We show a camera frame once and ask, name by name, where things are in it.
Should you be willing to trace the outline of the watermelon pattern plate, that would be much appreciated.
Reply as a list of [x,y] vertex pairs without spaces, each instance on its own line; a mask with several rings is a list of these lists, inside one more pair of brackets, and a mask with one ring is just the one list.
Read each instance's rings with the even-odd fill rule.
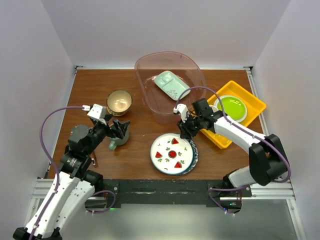
[[150,147],[150,159],[154,167],[166,175],[178,176],[193,161],[193,150],[187,139],[176,133],[158,136]]

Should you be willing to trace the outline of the pale green divided dish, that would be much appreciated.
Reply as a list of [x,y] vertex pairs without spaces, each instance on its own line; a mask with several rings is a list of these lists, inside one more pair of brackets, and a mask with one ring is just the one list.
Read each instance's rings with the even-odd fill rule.
[[157,75],[153,82],[174,101],[178,101],[190,93],[190,90],[188,90],[190,87],[169,70]]

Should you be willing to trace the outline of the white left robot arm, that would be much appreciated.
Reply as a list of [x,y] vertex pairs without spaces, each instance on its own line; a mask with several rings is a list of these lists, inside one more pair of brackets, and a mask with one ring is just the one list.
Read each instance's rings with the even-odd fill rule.
[[39,209],[25,227],[13,233],[15,240],[60,240],[63,232],[91,196],[104,193],[103,176],[89,170],[91,154],[104,138],[128,136],[130,121],[113,119],[109,126],[94,121],[93,127],[75,126],[68,138],[58,172]]

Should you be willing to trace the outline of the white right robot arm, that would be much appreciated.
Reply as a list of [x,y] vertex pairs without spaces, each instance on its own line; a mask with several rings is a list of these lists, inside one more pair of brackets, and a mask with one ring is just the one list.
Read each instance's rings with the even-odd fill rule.
[[236,169],[223,178],[222,189],[227,196],[233,197],[242,187],[251,184],[266,186],[277,182],[283,174],[291,175],[285,151],[276,135],[266,136],[248,129],[223,110],[213,111],[204,98],[192,105],[195,115],[191,115],[182,103],[176,104],[173,109],[173,113],[180,116],[177,124],[180,138],[190,140],[205,129],[226,137],[248,154],[248,166]]

